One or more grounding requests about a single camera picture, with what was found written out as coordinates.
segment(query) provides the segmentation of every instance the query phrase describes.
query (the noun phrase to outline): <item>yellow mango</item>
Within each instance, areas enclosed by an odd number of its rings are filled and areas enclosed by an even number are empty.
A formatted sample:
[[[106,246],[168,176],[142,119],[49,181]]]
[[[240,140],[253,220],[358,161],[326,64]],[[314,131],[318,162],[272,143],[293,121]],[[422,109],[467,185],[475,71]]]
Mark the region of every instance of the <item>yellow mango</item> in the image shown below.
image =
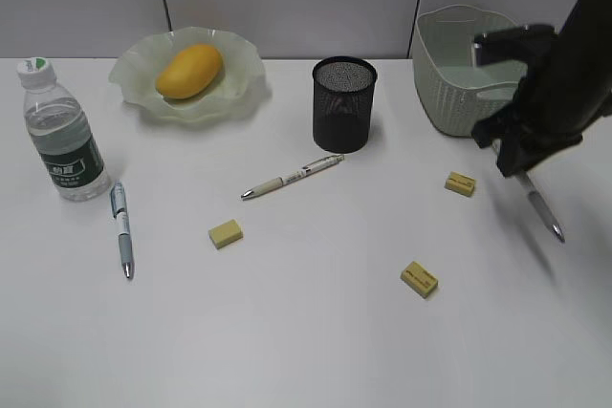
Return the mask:
[[[212,45],[198,43],[179,52],[155,81],[157,91],[173,99],[186,99],[204,90],[223,66]]]

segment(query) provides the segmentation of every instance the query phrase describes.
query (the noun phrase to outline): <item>mesh cup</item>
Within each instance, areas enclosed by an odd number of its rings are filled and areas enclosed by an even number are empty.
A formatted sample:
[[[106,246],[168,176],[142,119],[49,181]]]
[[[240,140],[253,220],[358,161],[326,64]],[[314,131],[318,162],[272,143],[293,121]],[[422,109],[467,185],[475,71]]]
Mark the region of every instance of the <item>mesh cup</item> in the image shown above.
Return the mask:
[[[328,57],[315,66],[313,137],[319,147],[351,153],[367,143],[377,78],[371,64],[355,57]]]

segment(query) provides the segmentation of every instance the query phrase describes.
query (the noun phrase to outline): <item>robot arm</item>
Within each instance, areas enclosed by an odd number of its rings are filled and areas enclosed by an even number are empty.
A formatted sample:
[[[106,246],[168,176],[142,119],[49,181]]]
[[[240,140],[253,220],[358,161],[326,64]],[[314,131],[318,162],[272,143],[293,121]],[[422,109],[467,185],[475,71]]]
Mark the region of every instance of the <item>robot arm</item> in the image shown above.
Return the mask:
[[[513,100],[478,121],[480,148],[501,140],[497,167],[505,177],[529,170],[577,145],[582,132],[612,114],[612,9],[607,0],[578,0],[561,32],[533,25],[474,39],[478,65],[525,62]]]

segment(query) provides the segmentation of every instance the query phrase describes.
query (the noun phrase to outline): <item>white plastic basket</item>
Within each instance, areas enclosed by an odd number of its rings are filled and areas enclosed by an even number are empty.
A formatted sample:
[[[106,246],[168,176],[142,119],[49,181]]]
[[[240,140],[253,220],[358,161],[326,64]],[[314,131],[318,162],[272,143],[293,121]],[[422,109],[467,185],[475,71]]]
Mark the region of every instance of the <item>white plastic basket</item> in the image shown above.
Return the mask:
[[[414,81],[429,119],[445,134],[468,137],[474,123],[506,105],[527,67],[518,61],[476,67],[472,40],[515,27],[503,14],[452,5],[419,16]]]

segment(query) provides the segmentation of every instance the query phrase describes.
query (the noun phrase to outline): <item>silver pen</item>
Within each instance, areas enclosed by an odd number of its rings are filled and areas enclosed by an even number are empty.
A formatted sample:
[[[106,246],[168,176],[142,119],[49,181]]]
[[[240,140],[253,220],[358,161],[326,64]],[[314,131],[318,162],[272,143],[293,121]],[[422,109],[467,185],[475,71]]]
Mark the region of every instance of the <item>silver pen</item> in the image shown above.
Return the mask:
[[[332,155],[331,157],[321,158],[315,162],[311,162],[310,164],[306,164],[299,171],[294,172],[286,177],[277,177],[276,179],[272,179],[271,181],[262,183],[250,190],[245,191],[240,198],[243,200],[251,200],[253,198],[257,198],[258,196],[265,195],[266,193],[270,193],[271,191],[277,190],[278,188],[282,188],[285,185],[288,185],[293,182],[297,182],[300,179],[310,176],[311,174],[315,174],[318,171],[322,171],[323,169],[327,169],[328,167],[335,166],[339,162],[344,160],[344,155]]]
[[[111,188],[111,208],[113,218],[117,222],[119,234],[119,253],[121,255],[121,267],[127,279],[134,277],[134,257],[132,254],[132,236],[130,235],[130,221],[127,216],[127,201],[125,200],[125,189],[121,182],[115,183]]]
[[[492,149],[496,155],[499,155],[499,140],[495,140],[492,144]],[[544,201],[541,193],[537,190],[536,186],[529,178],[525,171],[520,171],[514,174],[518,182],[523,186],[523,189],[527,192],[527,199],[529,200],[532,207],[539,215],[540,220],[546,225],[548,230],[557,237],[562,243],[565,243],[565,236],[561,225],[555,218],[555,214],[550,207]]]

